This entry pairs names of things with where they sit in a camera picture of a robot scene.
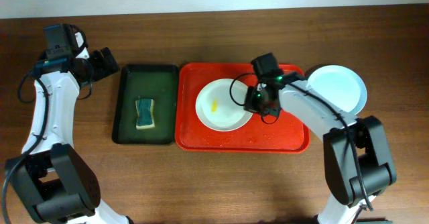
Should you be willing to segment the light blue plate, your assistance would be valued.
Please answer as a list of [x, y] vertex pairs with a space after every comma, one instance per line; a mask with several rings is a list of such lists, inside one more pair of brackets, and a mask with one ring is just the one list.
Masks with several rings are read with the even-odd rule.
[[309, 75], [308, 84], [325, 99], [354, 115], [366, 105], [365, 83], [356, 72], [344, 66], [322, 66]]

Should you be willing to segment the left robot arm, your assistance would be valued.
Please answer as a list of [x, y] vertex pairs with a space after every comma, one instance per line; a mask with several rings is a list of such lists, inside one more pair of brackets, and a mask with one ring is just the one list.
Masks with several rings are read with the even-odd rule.
[[12, 186], [36, 223], [131, 223], [101, 198], [95, 173], [73, 146], [80, 90], [119, 69], [110, 49], [47, 50], [29, 75], [36, 103], [21, 155], [5, 163], [3, 189]]

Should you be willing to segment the dark green rectangular tray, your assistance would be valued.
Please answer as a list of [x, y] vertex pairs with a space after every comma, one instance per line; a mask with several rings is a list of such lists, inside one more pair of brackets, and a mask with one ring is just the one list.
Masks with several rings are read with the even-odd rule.
[[[171, 64], [128, 64], [121, 71], [111, 139], [116, 144], [167, 146], [174, 141], [179, 68]], [[154, 123], [136, 128], [135, 102], [154, 101]]]

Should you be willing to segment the green and yellow sponge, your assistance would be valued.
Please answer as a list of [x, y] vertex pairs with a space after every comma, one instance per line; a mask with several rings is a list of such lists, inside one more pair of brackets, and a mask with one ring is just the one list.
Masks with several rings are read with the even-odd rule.
[[137, 111], [136, 129], [154, 128], [154, 100], [138, 99], [135, 101], [135, 106]]

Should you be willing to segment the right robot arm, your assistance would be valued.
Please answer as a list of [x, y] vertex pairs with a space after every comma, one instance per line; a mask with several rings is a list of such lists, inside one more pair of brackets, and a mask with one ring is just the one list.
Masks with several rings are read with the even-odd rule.
[[244, 108], [265, 117], [292, 114], [323, 142], [324, 174], [330, 197], [315, 223], [355, 223], [372, 200], [397, 180], [381, 121], [343, 111], [296, 72], [256, 72]]

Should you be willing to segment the red plastic tray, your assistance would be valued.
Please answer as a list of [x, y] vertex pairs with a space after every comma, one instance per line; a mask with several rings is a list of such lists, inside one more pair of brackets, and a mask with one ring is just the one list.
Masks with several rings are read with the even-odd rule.
[[175, 140], [183, 150], [299, 154], [308, 147], [309, 129], [284, 111], [278, 119], [253, 115], [243, 127], [233, 131], [212, 130], [198, 119], [196, 98], [205, 85], [252, 71], [249, 63], [193, 62], [181, 68]]

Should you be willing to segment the white plate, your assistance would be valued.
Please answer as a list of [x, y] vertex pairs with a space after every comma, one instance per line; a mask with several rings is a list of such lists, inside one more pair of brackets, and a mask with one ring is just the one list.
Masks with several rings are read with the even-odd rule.
[[238, 80], [222, 78], [208, 83], [196, 98], [195, 111], [200, 122], [215, 131], [233, 131], [253, 116], [240, 106], [248, 86]]

